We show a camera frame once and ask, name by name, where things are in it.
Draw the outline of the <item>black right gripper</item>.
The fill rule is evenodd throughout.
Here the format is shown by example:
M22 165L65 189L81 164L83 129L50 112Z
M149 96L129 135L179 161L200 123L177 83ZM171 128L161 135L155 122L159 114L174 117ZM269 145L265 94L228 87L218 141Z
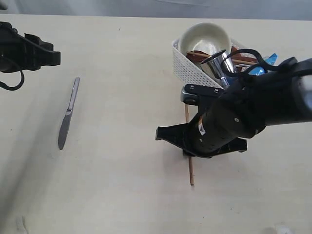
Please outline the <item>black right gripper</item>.
M247 150L247 141L229 133L213 114L213 104L224 89L186 84L181 91L185 104L198 107L188 123L157 127L156 140L164 140L188 156L212 158L217 155Z

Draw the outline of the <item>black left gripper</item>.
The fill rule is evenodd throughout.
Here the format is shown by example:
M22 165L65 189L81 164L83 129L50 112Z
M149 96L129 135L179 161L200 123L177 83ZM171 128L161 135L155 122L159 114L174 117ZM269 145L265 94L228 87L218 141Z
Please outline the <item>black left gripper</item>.
M60 65L60 52L53 44L38 36L21 36L8 22L0 23L0 71L13 73L19 70L39 70L42 66Z

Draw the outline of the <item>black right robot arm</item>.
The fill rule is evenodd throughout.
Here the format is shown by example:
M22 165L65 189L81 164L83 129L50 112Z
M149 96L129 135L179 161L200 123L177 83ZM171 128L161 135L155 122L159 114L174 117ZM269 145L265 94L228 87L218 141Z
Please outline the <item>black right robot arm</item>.
M260 76L241 76L227 89L187 84L186 101L198 107L184 124L158 127L164 140L189 156L211 158L247 150L267 126L310 122L312 61L283 61Z

